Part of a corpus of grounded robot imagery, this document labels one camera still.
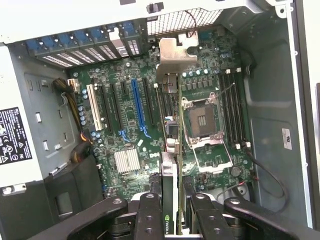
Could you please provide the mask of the open black PC case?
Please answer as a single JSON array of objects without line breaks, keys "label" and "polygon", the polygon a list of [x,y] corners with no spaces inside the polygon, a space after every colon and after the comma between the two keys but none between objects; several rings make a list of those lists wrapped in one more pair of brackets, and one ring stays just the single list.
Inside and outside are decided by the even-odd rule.
[{"label": "open black PC case", "polygon": [[[147,12],[148,4],[159,2],[162,11]],[[79,142],[68,162],[48,177],[94,156],[92,143],[81,137],[77,93],[67,83],[75,79],[71,70],[140,57],[151,41],[160,46],[163,38],[176,39],[197,57],[189,49],[199,45],[201,32],[228,32],[238,44],[251,137],[251,147],[243,150],[253,164],[253,179],[203,191],[194,184],[195,191],[219,204],[240,197],[313,229],[314,240],[320,240],[306,152],[300,6],[295,0],[0,0],[0,44],[64,73],[53,86],[71,110]],[[162,240],[203,240],[186,226],[187,176],[182,176],[181,235],[165,234],[161,169],[153,174],[161,176]]]}]

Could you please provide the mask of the CPU socket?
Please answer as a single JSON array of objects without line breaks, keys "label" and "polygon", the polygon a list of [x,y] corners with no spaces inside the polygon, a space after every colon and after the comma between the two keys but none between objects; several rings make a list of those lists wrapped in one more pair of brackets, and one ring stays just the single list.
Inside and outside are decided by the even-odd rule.
[{"label": "CPU socket", "polygon": [[220,102],[214,92],[199,99],[181,99],[184,137],[189,148],[221,145],[224,141]]}]

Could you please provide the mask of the metal socket cover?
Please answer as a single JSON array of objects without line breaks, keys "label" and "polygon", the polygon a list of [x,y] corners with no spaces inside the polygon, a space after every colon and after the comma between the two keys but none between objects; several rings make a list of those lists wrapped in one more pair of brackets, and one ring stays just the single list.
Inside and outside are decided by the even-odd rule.
[{"label": "metal socket cover", "polygon": [[213,166],[200,166],[199,164],[199,160],[198,160],[198,157],[197,157],[197,154],[196,154],[196,151],[195,151],[195,148],[192,147],[192,151],[193,151],[193,155],[194,155],[194,158],[195,158],[195,162],[196,162],[196,165],[198,167],[198,170],[200,173],[212,173],[212,174],[220,174],[223,172],[224,169],[226,168],[230,168],[234,165],[233,163],[233,160],[231,158],[231,155],[228,151],[228,148],[225,144],[225,141],[223,139],[220,140],[220,144],[223,144],[224,146],[224,149],[225,149],[225,152],[226,152],[226,155],[228,156],[229,158],[229,163],[221,163],[219,164],[217,167],[213,167]]}]

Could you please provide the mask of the white expansion slot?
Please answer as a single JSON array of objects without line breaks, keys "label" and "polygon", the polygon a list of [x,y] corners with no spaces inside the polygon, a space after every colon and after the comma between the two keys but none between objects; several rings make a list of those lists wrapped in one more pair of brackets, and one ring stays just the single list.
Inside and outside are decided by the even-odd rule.
[{"label": "white expansion slot", "polygon": [[91,113],[92,113],[95,130],[101,131],[104,129],[104,125],[102,124],[102,121],[101,121],[101,115],[100,115],[99,105],[97,101],[95,85],[88,84],[86,86],[86,90],[87,90],[88,99],[91,107]]}]

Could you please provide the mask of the black plastic shroud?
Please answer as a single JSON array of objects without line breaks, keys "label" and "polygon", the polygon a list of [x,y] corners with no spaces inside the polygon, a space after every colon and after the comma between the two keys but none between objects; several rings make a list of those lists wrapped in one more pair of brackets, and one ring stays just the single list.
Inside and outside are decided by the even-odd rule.
[{"label": "black plastic shroud", "polygon": [[103,200],[94,156],[54,176],[26,184],[22,193],[0,194],[2,240],[26,240]]}]

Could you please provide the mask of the blue expansion slot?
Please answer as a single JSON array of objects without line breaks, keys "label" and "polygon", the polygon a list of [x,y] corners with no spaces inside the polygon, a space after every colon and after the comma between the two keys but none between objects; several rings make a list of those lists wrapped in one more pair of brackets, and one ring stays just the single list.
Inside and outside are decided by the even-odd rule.
[{"label": "blue expansion slot", "polygon": [[147,127],[145,124],[143,106],[142,106],[140,92],[139,92],[139,84],[136,78],[131,79],[131,87],[132,87],[134,102],[135,102],[136,111],[137,111],[139,129],[141,132],[144,133],[144,135],[147,138],[151,139],[152,137],[148,134]]}]

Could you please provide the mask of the thin locking lever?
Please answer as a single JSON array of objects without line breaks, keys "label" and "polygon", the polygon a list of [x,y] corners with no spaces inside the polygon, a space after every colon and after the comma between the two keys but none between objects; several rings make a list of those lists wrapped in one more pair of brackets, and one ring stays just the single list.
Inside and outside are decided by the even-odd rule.
[{"label": "thin locking lever", "polygon": [[216,98],[219,98],[220,96],[222,96],[223,94],[225,94],[228,90],[230,90],[232,87],[234,87],[236,84],[233,82],[231,85],[229,85],[227,88],[225,88],[224,90],[222,90],[217,96]]}]

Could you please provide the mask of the grey power supply unit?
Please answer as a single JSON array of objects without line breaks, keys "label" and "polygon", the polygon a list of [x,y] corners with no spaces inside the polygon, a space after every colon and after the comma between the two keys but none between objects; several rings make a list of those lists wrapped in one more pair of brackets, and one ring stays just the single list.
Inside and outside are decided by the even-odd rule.
[{"label": "grey power supply unit", "polygon": [[42,181],[69,161],[79,136],[53,84],[64,77],[0,43],[0,187]]}]

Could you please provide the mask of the silver chipset heatsink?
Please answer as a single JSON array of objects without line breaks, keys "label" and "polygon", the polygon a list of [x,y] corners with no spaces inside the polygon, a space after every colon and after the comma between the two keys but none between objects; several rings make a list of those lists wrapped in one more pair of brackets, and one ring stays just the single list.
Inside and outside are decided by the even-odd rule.
[{"label": "silver chipset heatsink", "polygon": [[115,152],[114,160],[119,174],[138,171],[141,168],[136,148]]}]

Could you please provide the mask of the green motherboard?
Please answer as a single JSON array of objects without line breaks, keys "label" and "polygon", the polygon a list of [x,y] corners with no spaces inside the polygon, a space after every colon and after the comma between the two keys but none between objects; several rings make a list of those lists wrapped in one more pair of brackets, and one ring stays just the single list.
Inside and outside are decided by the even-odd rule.
[{"label": "green motherboard", "polygon": [[[184,69],[180,75],[182,97],[187,99],[205,98],[211,92],[217,96],[221,92],[220,75],[241,72],[238,41],[232,33],[201,32],[198,46],[188,51],[196,55],[198,61]],[[173,121],[173,98],[162,90],[161,84],[156,79],[156,68],[159,63],[160,47],[156,41],[152,40],[150,49],[142,56],[82,66],[70,71],[70,74],[78,79],[81,88],[81,91],[75,95],[78,118],[83,128],[81,138],[89,140],[92,144],[104,197],[119,195],[131,199],[137,193],[149,191],[149,177],[153,173],[160,172],[162,153],[165,152],[166,146],[161,115],[164,115],[165,120],[169,122],[168,133],[172,135],[177,133],[178,125]],[[131,85],[133,78],[138,81],[144,121],[151,138],[140,131]],[[148,80],[154,126],[149,119],[143,78]],[[122,81],[126,83],[127,96],[122,94],[120,84]],[[106,91],[112,133],[109,133],[105,126],[100,131],[95,129],[86,88],[90,84],[100,84]],[[114,84],[117,94],[123,124],[121,133],[110,84]],[[223,140],[232,158],[233,166],[225,168],[219,174],[199,172],[193,150],[186,142],[183,127],[182,176],[190,177],[198,191],[228,188],[233,185],[243,186],[253,180],[254,167],[243,148],[241,146],[240,149],[232,148],[228,142],[222,96],[218,100],[224,127]],[[137,149],[140,169],[118,173],[114,154],[129,149]],[[206,145],[196,148],[195,152],[201,167],[217,167],[219,164],[229,163],[223,144]]]}]

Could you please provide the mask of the white power connector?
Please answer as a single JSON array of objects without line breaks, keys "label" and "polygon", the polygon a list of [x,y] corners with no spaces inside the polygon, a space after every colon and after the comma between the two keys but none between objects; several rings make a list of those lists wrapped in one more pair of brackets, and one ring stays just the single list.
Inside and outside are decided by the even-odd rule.
[{"label": "white power connector", "polygon": [[77,78],[69,78],[67,79],[67,84],[73,89],[74,93],[81,92],[81,85]]}]

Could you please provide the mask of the black case lock knob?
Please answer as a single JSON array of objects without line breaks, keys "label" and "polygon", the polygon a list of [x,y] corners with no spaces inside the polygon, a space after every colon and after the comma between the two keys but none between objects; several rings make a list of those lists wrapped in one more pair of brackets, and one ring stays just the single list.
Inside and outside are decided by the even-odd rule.
[{"label": "black case lock knob", "polygon": [[163,2],[150,3],[146,6],[146,10],[149,14],[161,12],[164,9]]}]

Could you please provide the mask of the long black expansion slot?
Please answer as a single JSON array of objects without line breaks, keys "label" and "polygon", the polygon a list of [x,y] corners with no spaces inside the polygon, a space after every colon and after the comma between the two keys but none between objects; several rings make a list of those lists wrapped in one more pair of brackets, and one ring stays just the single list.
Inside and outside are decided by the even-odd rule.
[{"label": "long black expansion slot", "polygon": [[121,119],[121,111],[120,111],[120,106],[119,106],[118,97],[116,93],[116,87],[113,83],[110,84],[110,91],[111,91],[112,99],[114,102],[114,110],[115,110],[116,120],[118,122],[118,130],[121,133],[124,128],[123,128],[123,122]]},{"label": "long black expansion slot", "polygon": [[101,121],[104,124],[104,128],[109,132],[113,132],[113,126],[110,118],[110,109],[109,109],[109,101],[107,98],[107,93],[105,88],[98,83],[94,84],[94,89],[97,94],[98,102],[99,102],[99,109],[101,112]]},{"label": "long black expansion slot", "polygon": [[149,121],[152,126],[155,125],[154,117],[153,117],[153,109],[152,109],[152,102],[151,102],[151,95],[149,91],[149,82],[147,78],[142,79],[142,84],[143,84],[143,90],[145,94],[145,100],[146,100],[146,105],[147,105],[147,112],[149,116]]}]

